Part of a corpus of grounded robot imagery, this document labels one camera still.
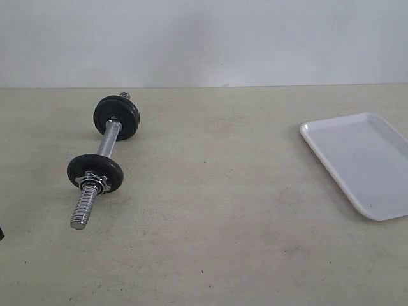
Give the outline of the chrome spin-lock collar nut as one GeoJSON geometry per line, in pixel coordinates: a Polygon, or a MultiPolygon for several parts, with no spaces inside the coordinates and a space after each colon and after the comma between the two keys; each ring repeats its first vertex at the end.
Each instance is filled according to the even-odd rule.
{"type": "Polygon", "coordinates": [[[97,175],[91,171],[85,172],[81,177],[76,177],[75,182],[81,191],[87,188],[95,188],[96,194],[109,193],[112,190],[105,175],[97,175]]]}

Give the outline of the black plate with collar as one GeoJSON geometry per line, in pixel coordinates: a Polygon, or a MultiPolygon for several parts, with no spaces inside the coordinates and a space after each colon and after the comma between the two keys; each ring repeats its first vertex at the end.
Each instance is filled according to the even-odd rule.
{"type": "Polygon", "coordinates": [[[116,191],[124,180],[122,168],[113,159],[99,154],[82,154],[72,159],[67,167],[67,176],[74,186],[79,187],[77,179],[83,177],[87,171],[107,178],[110,190],[104,193],[116,191]]]}

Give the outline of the white rectangular plastic tray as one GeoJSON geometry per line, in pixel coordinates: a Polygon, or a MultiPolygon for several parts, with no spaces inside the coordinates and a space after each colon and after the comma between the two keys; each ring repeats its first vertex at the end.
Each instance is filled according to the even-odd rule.
{"type": "Polygon", "coordinates": [[[357,113],[316,120],[300,134],[361,215],[407,216],[407,139],[385,119],[357,113]]]}

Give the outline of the chrome threaded dumbbell bar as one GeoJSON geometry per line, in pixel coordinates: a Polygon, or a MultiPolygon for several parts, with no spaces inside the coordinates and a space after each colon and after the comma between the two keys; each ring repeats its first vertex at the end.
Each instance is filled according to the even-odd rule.
{"type": "MultiPolygon", "coordinates": [[[[131,100],[131,96],[128,92],[121,92],[118,96],[124,96],[131,100]]],[[[111,159],[115,143],[117,142],[117,136],[121,129],[121,123],[116,120],[109,120],[106,124],[106,131],[103,134],[101,143],[95,154],[106,156],[111,159]]],[[[92,207],[98,195],[99,194],[96,194],[95,188],[87,188],[84,191],[80,190],[80,197],[70,220],[70,226],[72,228],[76,230],[85,229],[91,215],[92,207]]]]}

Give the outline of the black weight plate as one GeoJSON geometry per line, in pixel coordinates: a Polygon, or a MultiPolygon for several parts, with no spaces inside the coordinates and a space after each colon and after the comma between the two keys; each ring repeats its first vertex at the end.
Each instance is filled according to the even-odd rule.
{"type": "Polygon", "coordinates": [[[96,108],[127,108],[132,111],[136,111],[136,105],[131,102],[130,99],[124,96],[111,95],[104,97],[98,104],[96,108]]]}

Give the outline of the black plate without collar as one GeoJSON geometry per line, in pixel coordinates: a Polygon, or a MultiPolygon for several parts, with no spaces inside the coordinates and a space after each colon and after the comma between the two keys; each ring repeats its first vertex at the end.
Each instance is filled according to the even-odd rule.
{"type": "Polygon", "coordinates": [[[140,123],[140,113],[138,109],[134,112],[127,108],[95,108],[93,120],[96,129],[102,135],[106,131],[109,120],[121,123],[122,129],[117,136],[117,141],[121,141],[131,138],[136,133],[140,123]]]}

